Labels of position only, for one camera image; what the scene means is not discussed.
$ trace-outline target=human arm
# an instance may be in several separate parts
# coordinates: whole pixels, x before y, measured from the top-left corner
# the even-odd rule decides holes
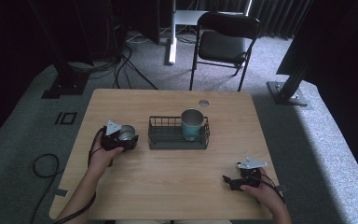
[[[259,168],[261,173],[261,179],[265,182],[269,182],[266,177],[266,171],[263,168]],[[248,185],[242,185],[241,189],[254,197],[262,203],[273,216],[275,224],[291,224],[292,220],[290,218],[289,211],[286,208],[286,205],[277,194],[277,192],[270,188],[269,186],[261,183],[258,188],[253,188]]]
[[[57,216],[56,221],[61,220],[64,217],[68,217],[73,213],[81,210],[90,202],[91,198],[95,193],[95,190],[97,189],[98,181],[103,176],[106,167],[116,155],[122,152],[122,147],[118,147],[110,151],[104,150],[101,147],[101,136],[102,133],[99,133],[95,144],[91,149],[91,152],[93,154],[89,161],[88,170],[83,175],[83,178],[81,179],[80,183],[77,185],[77,188],[71,199],[69,200],[68,204]],[[89,211],[90,210],[88,209],[83,214],[65,223],[87,223]]]

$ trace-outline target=metal cup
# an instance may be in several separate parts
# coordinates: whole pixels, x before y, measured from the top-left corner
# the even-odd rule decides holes
[[[187,141],[194,141],[199,136],[200,127],[204,120],[201,112],[197,109],[189,108],[182,113],[182,133]]]
[[[131,140],[135,136],[135,129],[130,125],[122,125],[120,130],[120,135],[118,139],[120,140]]]

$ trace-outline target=gray carpet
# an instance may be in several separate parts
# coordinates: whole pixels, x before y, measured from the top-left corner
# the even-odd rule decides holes
[[[182,37],[194,39],[191,35]],[[358,165],[317,88],[307,82],[300,85],[312,110],[275,105],[269,94],[267,81],[287,79],[275,73],[290,43],[270,37],[257,40],[242,91],[253,96],[280,183],[290,189],[285,199],[294,223],[358,223]],[[164,41],[157,46],[133,39],[128,46],[131,62],[158,89],[188,90],[192,44],[178,42],[174,65],[167,64],[168,48]],[[125,49],[124,54],[129,56],[130,52]],[[232,77],[231,73],[232,69],[200,65],[194,91],[236,91],[240,76]],[[0,223],[30,223],[50,181],[34,174],[34,159],[54,153],[60,158],[60,170],[63,169],[92,92],[112,88],[115,82],[113,72],[97,72],[91,74],[82,95],[42,100],[43,92],[50,88],[56,76],[53,66],[39,74],[0,130]],[[118,83],[125,89],[152,89],[129,66],[121,70]],[[68,120],[57,119],[60,113],[68,113],[70,118],[76,113],[74,123],[65,124]],[[44,174],[54,172],[53,160],[38,164]],[[41,203],[35,223],[51,223],[48,210],[60,178],[58,175]],[[236,220],[232,223],[271,222]]]

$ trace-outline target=black folding chair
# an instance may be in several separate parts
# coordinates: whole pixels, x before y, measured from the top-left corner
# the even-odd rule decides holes
[[[197,40],[191,69],[190,90],[193,89],[197,63],[205,63],[236,68],[233,76],[238,74],[243,65],[241,82],[238,87],[238,91],[241,91],[252,47],[260,31],[259,20],[252,17],[219,12],[204,13],[197,23]]]

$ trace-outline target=small hole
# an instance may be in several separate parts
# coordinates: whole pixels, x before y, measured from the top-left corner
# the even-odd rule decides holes
[[[202,107],[207,107],[209,105],[209,102],[207,100],[200,100],[199,105]]]

